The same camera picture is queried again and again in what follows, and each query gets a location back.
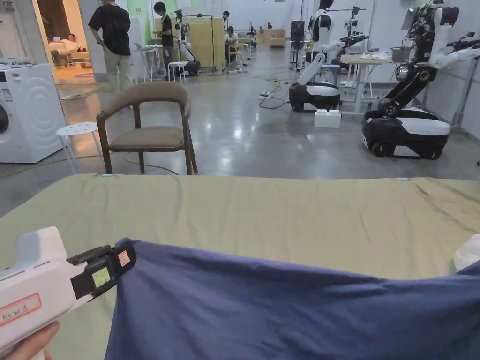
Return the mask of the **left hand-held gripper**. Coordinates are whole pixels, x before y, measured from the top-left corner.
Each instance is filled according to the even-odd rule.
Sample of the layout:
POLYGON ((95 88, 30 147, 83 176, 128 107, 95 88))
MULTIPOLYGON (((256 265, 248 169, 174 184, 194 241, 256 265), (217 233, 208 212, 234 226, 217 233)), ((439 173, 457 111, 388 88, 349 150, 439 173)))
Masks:
POLYGON ((56 227, 23 234, 15 265, 0 273, 1 351, 114 288, 136 260, 128 239, 67 258, 56 227))

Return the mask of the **person's left hand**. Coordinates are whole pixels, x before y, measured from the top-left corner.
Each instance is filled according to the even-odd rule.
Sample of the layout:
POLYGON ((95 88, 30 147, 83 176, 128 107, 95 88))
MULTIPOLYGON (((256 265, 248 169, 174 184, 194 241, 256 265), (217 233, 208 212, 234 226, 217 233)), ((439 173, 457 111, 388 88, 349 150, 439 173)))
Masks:
POLYGON ((18 343, 4 360, 33 360, 42 353, 45 360, 52 360, 52 356, 46 350, 59 329, 59 322, 54 321, 18 343))

